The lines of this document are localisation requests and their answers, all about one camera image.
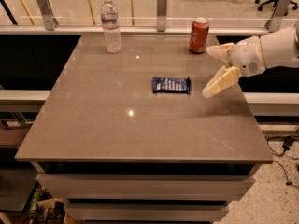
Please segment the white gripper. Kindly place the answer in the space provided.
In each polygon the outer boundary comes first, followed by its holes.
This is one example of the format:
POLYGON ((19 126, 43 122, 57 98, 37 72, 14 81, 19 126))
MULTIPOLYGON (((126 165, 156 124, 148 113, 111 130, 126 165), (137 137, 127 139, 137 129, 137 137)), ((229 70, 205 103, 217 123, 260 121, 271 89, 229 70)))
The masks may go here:
POLYGON ((258 36, 244 39, 236 44, 225 43, 218 46, 209 46, 206 51, 216 59, 226 63, 230 62, 232 67, 221 67, 206 84, 202 90, 205 98, 210 98, 233 86, 242 76, 252 77, 265 71, 261 41, 258 36))

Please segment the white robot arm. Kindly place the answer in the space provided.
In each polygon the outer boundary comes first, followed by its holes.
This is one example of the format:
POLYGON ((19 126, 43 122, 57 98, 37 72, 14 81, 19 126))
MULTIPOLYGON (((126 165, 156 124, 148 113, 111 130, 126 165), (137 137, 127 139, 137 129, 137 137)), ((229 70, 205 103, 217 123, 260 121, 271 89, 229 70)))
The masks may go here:
POLYGON ((207 53, 230 65, 222 66, 202 90, 205 98, 234 86, 241 77, 253 77, 267 69, 299 66, 298 25, 268 35, 252 36, 236 44, 209 46, 207 53))

